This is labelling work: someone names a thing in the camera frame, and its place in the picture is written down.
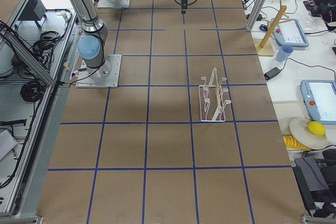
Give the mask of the teach pendant tablet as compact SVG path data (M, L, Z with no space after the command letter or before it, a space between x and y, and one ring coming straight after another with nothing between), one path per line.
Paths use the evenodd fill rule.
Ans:
M335 81L302 80L300 90L311 119L335 125Z
M290 45L292 47L308 47L301 24L295 18L282 18L273 30L273 36L279 45Z

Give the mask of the far teach pendant tablet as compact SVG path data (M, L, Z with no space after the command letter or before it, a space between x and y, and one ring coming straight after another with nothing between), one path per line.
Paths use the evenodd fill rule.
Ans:
M308 47L301 24L295 18L282 18L273 30L273 36L279 45L290 45L292 47Z

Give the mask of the wooden mug tree stand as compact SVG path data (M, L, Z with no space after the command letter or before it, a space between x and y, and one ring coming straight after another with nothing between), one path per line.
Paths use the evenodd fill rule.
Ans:
M289 17L285 13L287 9L286 5L283 5L281 0L279 0L279 3L280 3L279 11L276 17L273 19L273 21L264 19L267 22L268 30L266 34L264 35L263 39L256 39L256 38L253 39L258 56L273 56L274 55L274 50L273 50L273 47L272 47L272 44L269 38L271 37L272 39L275 39L272 33L279 23L284 23L284 21L281 21L281 18L283 16L287 18Z

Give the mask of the blue cup on desk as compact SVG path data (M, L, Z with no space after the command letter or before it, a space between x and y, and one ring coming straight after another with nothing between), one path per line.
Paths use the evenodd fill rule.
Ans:
M290 45L282 45L276 55L277 62L285 61L293 53L293 48Z

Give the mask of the cream plate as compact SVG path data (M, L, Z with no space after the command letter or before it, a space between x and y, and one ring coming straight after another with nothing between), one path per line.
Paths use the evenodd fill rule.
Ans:
M304 146L318 150L328 145L326 136L317 136L310 132L308 123L310 121L304 118L294 118L290 121L290 132Z

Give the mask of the yellow lemon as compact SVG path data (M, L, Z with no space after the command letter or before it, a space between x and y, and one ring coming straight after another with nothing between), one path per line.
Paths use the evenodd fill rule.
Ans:
M307 128L313 135L325 136L326 134L326 128L324 125L317 121L308 122Z

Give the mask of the near teach pendant tablet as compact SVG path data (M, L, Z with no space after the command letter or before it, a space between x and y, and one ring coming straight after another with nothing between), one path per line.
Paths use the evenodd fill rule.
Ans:
M311 119L335 125L335 81L302 80L300 90Z

